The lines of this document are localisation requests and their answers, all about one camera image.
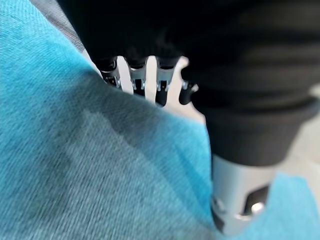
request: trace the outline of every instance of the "black fabric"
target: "black fabric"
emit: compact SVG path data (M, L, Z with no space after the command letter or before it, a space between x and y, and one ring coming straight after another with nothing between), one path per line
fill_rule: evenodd
M93 61L188 57L181 76L199 86L191 100L212 153L230 161L280 162L319 108L309 96L320 79L318 0L59 3Z

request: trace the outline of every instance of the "blue fabric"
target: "blue fabric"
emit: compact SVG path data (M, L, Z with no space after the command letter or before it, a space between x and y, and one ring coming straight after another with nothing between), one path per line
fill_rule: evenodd
M204 126L103 83L26 0L0 6L0 239L207 240ZM235 240L319 240L306 182L280 174Z

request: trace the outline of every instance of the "robotic hand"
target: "robotic hand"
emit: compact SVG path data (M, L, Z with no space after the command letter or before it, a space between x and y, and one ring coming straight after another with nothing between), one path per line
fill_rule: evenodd
M58 2L103 79L119 89L117 56L144 96L146 61L154 55L156 102L165 105L174 67L188 57L179 101L191 98L206 118L213 220L225 235L243 231L265 208L276 166L300 125L318 110L309 89L320 80L320 3Z

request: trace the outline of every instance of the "robotic finger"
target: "robotic finger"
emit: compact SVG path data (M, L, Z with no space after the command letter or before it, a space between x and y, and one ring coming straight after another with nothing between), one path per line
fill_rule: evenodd
M94 64L99 69L103 80L117 89L122 89L117 57L110 57L104 60L96 60Z
M196 91L197 85L191 82L183 81L180 95L179 103L182 105L187 105L191 102L191 95Z
M166 105L167 96L175 67L179 57L163 58L156 57L156 94L155 102L161 106Z
M137 59L126 58L129 65L130 81L132 83L133 93L146 96L146 73L148 57L141 57Z

